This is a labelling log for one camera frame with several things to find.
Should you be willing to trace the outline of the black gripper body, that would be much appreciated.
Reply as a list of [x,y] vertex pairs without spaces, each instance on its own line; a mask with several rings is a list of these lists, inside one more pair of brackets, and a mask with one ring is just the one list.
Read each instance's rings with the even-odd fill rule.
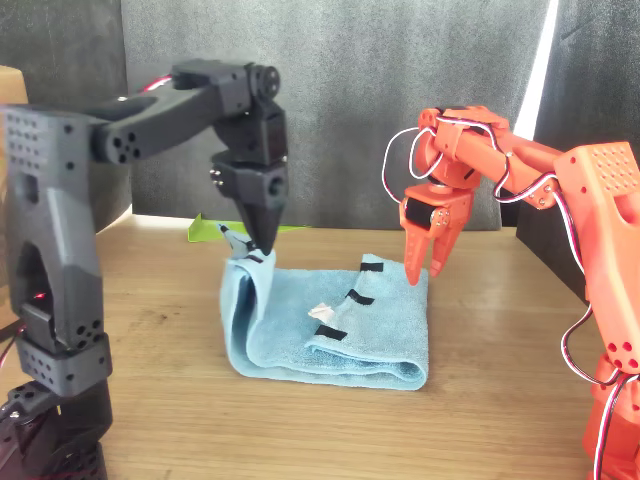
[[259,165],[230,161],[223,164],[223,196],[241,205],[281,210],[287,202],[288,172],[285,162]]

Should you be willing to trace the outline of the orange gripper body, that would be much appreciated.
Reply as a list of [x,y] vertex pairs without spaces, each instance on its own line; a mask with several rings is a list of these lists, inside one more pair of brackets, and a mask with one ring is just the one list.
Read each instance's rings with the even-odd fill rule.
[[461,231],[469,221],[474,192],[425,183],[409,187],[401,203],[401,226],[427,234]]

